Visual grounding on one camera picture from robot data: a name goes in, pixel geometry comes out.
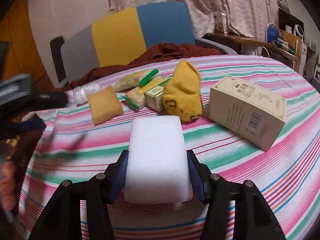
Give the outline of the person's hand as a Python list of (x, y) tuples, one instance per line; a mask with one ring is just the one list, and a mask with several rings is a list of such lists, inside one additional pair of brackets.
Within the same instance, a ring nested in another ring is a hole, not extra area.
[(2, 166), (2, 179), (1, 179), (1, 197), (2, 206), (5, 210), (10, 211), (16, 204), (15, 197), (15, 164), (12, 161), (7, 161)]

